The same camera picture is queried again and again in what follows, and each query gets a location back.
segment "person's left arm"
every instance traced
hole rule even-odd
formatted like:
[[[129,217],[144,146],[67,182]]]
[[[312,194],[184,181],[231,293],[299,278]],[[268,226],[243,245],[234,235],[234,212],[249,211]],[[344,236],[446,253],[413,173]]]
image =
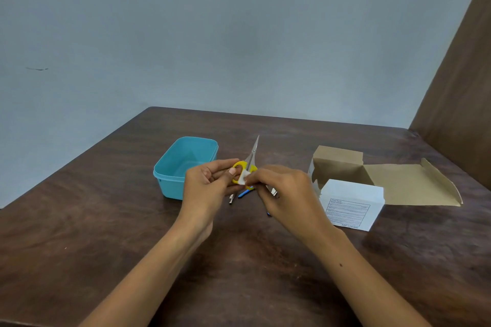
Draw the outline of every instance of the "person's left arm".
[[[174,225],[119,285],[80,324],[81,327],[138,327],[150,323],[181,268],[210,235],[225,195],[243,189],[232,185],[238,159],[216,160],[189,169],[181,211]]]

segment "scissors blade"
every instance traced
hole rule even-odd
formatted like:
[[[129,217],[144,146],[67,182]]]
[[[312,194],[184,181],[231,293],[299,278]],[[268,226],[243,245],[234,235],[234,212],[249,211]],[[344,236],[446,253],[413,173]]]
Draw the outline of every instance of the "scissors blade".
[[[254,146],[252,147],[252,151],[250,152],[250,155],[248,156],[247,160],[247,167],[246,171],[250,172],[250,168],[254,165],[255,159],[256,159],[256,149],[257,149],[257,143],[259,142],[259,135],[256,138],[256,142],[254,143]]]

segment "yellow scissors handle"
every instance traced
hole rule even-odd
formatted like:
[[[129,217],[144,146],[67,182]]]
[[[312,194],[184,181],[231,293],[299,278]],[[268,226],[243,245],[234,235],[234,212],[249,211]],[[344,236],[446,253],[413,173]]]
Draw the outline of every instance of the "yellow scissors handle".
[[[244,171],[244,170],[247,168],[247,162],[246,162],[245,160],[241,160],[240,162],[237,162],[237,163],[236,163],[236,164],[234,164],[233,166],[234,166],[234,167],[241,166],[241,167],[242,167],[242,171]],[[254,165],[252,165],[252,166],[250,166],[250,171],[249,171],[249,172],[251,172],[251,173],[252,173],[252,172],[254,172],[254,171],[256,171],[256,170],[257,170],[257,167],[256,167],[256,166],[254,166]],[[238,183],[239,183],[237,180],[232,180],[232,182],[233,182],[234,184],[238,184]],[[250,186],[246,186],[246,188],[247,188],[248,190],[252,190],[252,189],[254,189],[254,188],[252,188],[252,187],[250,187]]]

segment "forearm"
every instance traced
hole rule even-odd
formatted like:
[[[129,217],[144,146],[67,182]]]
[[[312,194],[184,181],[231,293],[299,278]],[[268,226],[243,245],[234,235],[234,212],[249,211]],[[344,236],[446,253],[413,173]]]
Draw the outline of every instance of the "forearm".
[[[81,326],[147,326],[199,244],[191,225],[173,225]]]
[[[312,250],[365,327],[429,323],[354,248],[343,231],[323,235]]]

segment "person's right arm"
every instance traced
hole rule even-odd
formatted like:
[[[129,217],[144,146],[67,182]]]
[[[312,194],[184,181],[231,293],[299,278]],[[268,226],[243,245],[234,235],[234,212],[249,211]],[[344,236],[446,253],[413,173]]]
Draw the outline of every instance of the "person's right arm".
[[[266,166],[249,175],[268,212],[319,258],[365,327],[429,326],[329,221],[310,178],[296,169]],[[274,197],[266,185],[274,187]]]

